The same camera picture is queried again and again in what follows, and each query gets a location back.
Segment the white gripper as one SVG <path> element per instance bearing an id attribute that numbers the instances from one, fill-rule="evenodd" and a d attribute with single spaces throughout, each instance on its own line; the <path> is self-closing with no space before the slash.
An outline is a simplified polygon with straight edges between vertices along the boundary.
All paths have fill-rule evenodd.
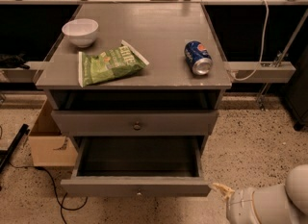
<path id="1" fill-rule="evenodd" d="M 253 187 L 237 189 L 236 191 L 220 183 L 212 183 L 212 187 L 218 190 L 226 204 L 226 217 L 230 224 L 259 224 L 257 219 L 254 203 Z"/>

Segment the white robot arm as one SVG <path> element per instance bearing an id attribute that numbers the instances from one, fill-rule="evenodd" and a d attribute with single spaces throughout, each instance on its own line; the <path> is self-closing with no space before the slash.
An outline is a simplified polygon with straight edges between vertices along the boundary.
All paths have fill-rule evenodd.
<path id="1" fill-rule="evenodd" d="M 234 190 L 213 183 L 226 201 L 230 224 L 308 224 L 308 165 L 292 169 L 284 184 Z"/>

